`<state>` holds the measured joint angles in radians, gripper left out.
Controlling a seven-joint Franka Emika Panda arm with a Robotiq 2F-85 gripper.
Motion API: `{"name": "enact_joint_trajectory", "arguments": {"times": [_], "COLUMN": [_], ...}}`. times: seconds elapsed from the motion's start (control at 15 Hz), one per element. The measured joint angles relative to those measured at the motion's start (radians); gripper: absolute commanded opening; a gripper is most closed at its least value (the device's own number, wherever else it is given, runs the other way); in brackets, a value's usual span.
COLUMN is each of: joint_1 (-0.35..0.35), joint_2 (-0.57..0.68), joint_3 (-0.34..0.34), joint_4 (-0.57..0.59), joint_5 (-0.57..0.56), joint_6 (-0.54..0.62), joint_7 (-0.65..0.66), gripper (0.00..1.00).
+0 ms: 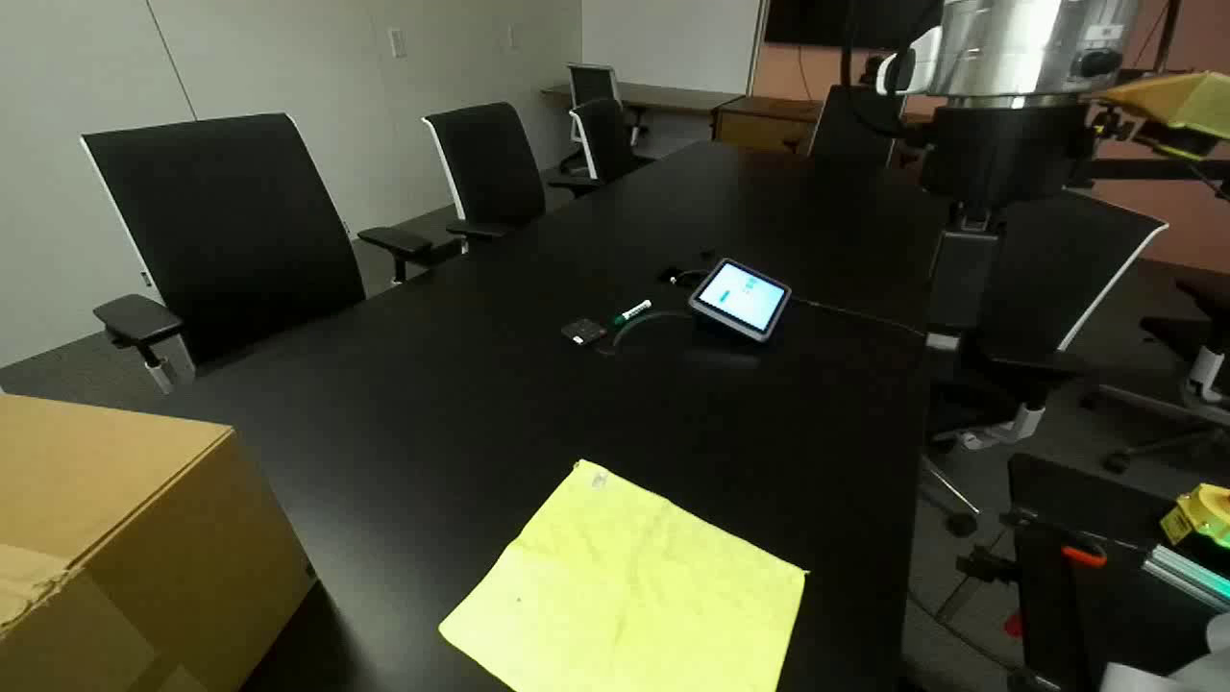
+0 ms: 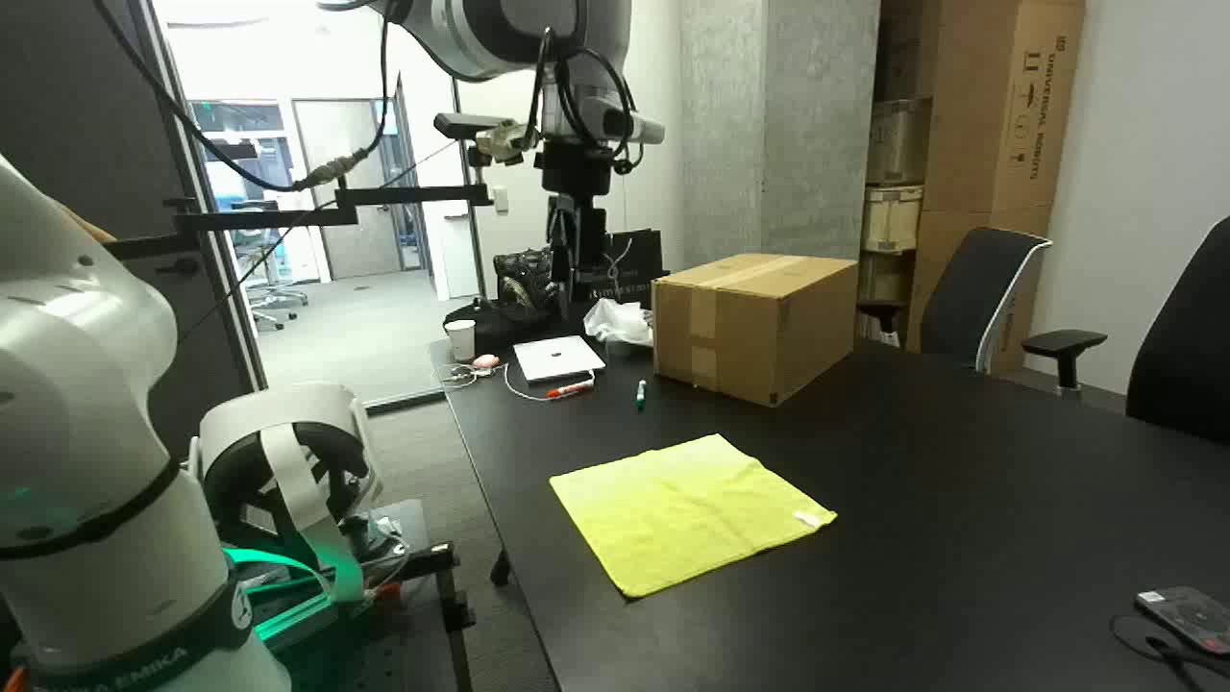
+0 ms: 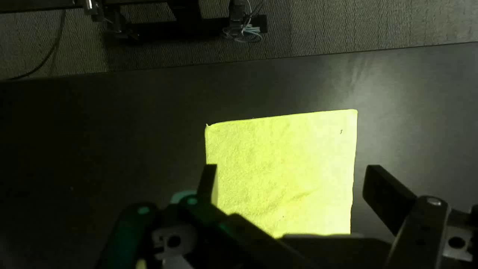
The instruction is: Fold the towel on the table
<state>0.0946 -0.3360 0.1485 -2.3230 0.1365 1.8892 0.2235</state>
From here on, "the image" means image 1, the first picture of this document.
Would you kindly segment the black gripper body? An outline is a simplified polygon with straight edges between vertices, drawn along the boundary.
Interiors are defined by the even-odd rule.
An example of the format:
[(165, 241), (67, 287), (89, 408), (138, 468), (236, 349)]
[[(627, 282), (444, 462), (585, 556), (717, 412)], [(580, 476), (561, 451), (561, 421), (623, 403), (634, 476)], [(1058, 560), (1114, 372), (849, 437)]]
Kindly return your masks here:
[(946, 199), (927, 327), (962, 336), (979, 321), (1010, 205), (1053, 195), (1090, 153), (1090, 103), (942, 109), (924, 186)]

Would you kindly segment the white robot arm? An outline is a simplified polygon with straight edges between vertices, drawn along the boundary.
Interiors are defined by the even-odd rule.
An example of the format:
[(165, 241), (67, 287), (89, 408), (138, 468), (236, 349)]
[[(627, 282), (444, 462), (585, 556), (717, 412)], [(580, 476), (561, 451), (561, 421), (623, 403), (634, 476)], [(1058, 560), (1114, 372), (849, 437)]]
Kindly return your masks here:
[(880, 98), (936, 98), (919, 180), (946, 199), (927, 327), (965, 336), (1001, 250), (1001, 218), (1058, 195), (1092, 157), (1090, 103), (1120, 80), (1140, 0), (942, 0), (876, 66)]

